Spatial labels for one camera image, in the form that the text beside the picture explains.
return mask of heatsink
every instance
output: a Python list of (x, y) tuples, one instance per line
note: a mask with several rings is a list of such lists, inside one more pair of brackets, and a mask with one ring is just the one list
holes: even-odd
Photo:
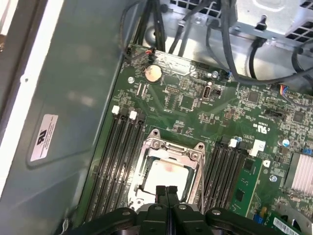
[(294, 154), (285, 187), (299, 193), (313, 196), (313, 158), (304, 154)]

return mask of cable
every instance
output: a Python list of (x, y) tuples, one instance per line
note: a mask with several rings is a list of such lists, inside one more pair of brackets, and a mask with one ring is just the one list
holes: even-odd
[[(302, 54), (303, 52), (303, 47), (307, 44), (311, 44), (313, 43), (313, 40), (308, 40), (306, 41), (305, 43), (301, 44), (300, 46), (298, 47), (295, 47), (294, 50), (293, 50), (293, 53), (292, 53), (292, 56), (291, 56), (291, 63), (292, 63), (292, 66), (293, 66), (293, 69), (297, 72), (297, 73), (300, 73), (300, 72), (303, 72), (304, 69), (301, 67), (300, 63), (299, 63), (299, 60), (298, 60), (298, 54)], [(307, 82), (309, 82), (309, 84), (311, 85), (312, 89), (313, 89), (313, 77), (311, 77), (309, 74), (307, 75), (304, 75), (303, 76), (304, 79), (307, 80)]]
[(221, 16), (221, 21), (222, 21), (222, 39), (223, 39), (223, 47), (224, 47), (224, 53), (225, 57), (228, 63), (228, 66), (230, 68), (230, 71), (232, 72), (232, 75), (234, 79), (237, 82), (246, 84), (246, 85), (268, 85), (268, 84), (275, 84), (275, 83), (283, 83), (287, 82), (290, 80), (293, 80), (295, 78), (302, 77), (304, 75), (309, 74), (311, 71), (313, 71), (313, 67), (309, 68), (308, 70), (305, 70), (303, 72), (300, 72), (298, 74), (293, 74), (289, 75), (286, 77), (281, 77), (281, 78), (276, 78), (272, 80), (252, 80), (252, 79), (247, 79), (247, 78), (242, 78), (239, 76), (235, 62), (234, 62), (234, 57), (232, 55), (232, 50), (231, 50), (231, 44), (230, 44), (230, 36), (229, 36), (229, 15), (230, 15), (230, 2), (229, 0), (222, 0), (222, 16)]
[(165, 29), (161, 13), (160, 0), (153, 0), (153, 10), (154, 10), (154, 21), (155, 21), (155, 35), (156, 44), (158, 50), (165, 52)]
[(211, 37), (211, 29), (212, 28), (218, 28), (219, 21), (218, 20), (212, 20), (211, 23), (208, 24), (207, 26), (207, 31), (206, 31), (206, 40), (205, 40), (205, 45), (206, 45), (206, 50), (209, 53), (210, 57), (218, 63), (221, 69), (225, 71), (229, 71), (229, 69), (219, 60), (219, 58), (216, 56), (214, 53), (211, 45), (210, 45), (210, 37)]
[(142, 14), (140, 21), (139, 21), (139, 24), (138, 24), (138, 29), (137, 29), (137, 32), (136, 32), (135, 37), (134, 37), (134, 43), (135, 44), (139, 44), (139, 45), (143, 44), (143, 39), (145, 36), (145, 32), (147, 29), (147, 25), (149, 22), (149, 17), (150, 17), (151, 11), (152, 11), (152, 2), (149, 0), (149, 1), (147, 1), (146, 5), (145, 5), (145, 8), (143, 10), (143, 14)]
[(286, 91), (288, 90), (288, 87), (287, 86), (284, 86), (284, 85), (280, 85), (280, 95), (287, 101), (289, 102), (290, 104), (293, 104), (297, 107), (301, 107), (301, 108), (313, 108), (313, 105), (304, 105), (304, 104), (299, 104), (299, 103), (296, 103), (294, 102), (292, 99), (288, 98), (286, 96)]
[(252, 78), (257, 79), (254, 71), (254, 57), (257, 52), (257, 50), (263, 46), (263, 44), (266, 42), (266, 39), (257, 37), (253, 43), (251, 44), (252, 50), (251, 54), (249, 56), (249, 72)]
[(135, 56), (135, 57), (130, 57), (128, 54), (127, 54), (127, 51), (125, 49), (125, 45), (124, 45), (124, 40), (123, 40), (123, 29), (124, 29), (124, 22), (125, 22), (125, 18), (126, 18), (126, 15), (127, 15), (127, 12), (134, 6), (136, 6), (137, 4), (141, 3), (142, 1), (144, 0), (137, 0), (135, 1), (134, 3), (130, 4), (129, 6), (127, 6), (124, 10), (123, 10), (123, 13), (122, 13), (122, 17), (121, 17), (121, 22), (120, 22), (120, 27), (119, 27), (119, 42), (120, 42), (120, 47), (121, 47), (121, 50), (122, 50), (122, 53), (123, 55), (125, 56), (126, 59), (128, 59), (129, 61), (133, 61), (133, 60), (137, 60), (143, 56), (145, 56), (146, 54), (150, 54), (151, 51), (148, 50), (148, 51), (145, 51), (143, 53), (140, 53), (139, 55)]
[[(198, 13), (199, 11), (205, 9), (206, 7), (208, 7), (211, 2), (213, 0), (202, 0), (202, 2), (197, 5), (194, 9), (192, 9), (191, 11), (189, 11), (184, 18), (182, 18), (182, 21), (186, 22), (187, 20), (189, 20), (193, 15), (195, 15), (196, 13)], [(183, 29), (184, 29), (184, 24), (180, 24), (178, 26), (178, 29), (177, 29), (177, 32), (176, 32), (176, 35), (175, 35), (175, 38), (174, 38), (174, 41), (170, 47), (170, 50), (168, 51), (169, 54), (173, 54), (179, 40), (180, 40), (180, 37), (183, 33)]]

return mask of side panel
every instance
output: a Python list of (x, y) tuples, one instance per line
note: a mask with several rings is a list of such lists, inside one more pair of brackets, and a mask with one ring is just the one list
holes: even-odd
[[(120, 66), (127, 2), (64, 2), (0, 200), (1, 235), (52, 234), (77, 205)], [(31, 162), (45, 114), (58, 120), (47, 157)]]

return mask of green circuit board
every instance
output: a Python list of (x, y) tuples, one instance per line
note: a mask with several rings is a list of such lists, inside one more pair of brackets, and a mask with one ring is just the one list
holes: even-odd
[[(134, 45), (131, 53), (145, 50)], [(162, 70), (156, 83), (148, 82), (144, 73), (151, 64)], [(206, 86), (208, 95), (204, 94)], [(287, 95), (312, 104), (310, 96)], [(229, 209), (252, 219), (262, 208), (270, 211), (284, 203), (312, 216), (313, 198), (298, 193), (297, 201), (293, 200), (295, 192), (284, 183), (292, 155), (313, 148), (313, 113), (286, 102), (277, 86), (242, 85), (231, 81), (223, 70), (157, 51), (153, 62), (146, 56), (122, 64), (74, 220), (76, 226), (86, 220), (94, 181), (101, 177), (96, 172), (108, 141), (114, 105), (144, 114), (140, 141), (157, 128), (162, 138), (171, 142), (189, 147), (203, 142), (207, 163), (221, 137), (243, 142), (248, 152), (256, 141), (265, 142), (256, 156), (244, 159)], [(289, 140), (288, 147), (281, 145), (282, 140)]]

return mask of sticker label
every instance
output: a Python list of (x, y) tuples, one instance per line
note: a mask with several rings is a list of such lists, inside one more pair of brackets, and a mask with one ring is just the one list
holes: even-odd
[(283, 222), (281, 222), (279, 219), (274, 218), (274, 222), (273, 224), (279, 228), (279, 230), (283, 231), (285, 234), (288, 235), (299, 235), (298, 233), (296, 233), (294, 230), (292, 230), (291, 228), (289, 228), (286, 224), (284, 224)]
[(35, 147), (30, 158), (31, 162), (43, 159), (47, 156), (57, 120), (58, 115), (44, 115), (36, 138)]

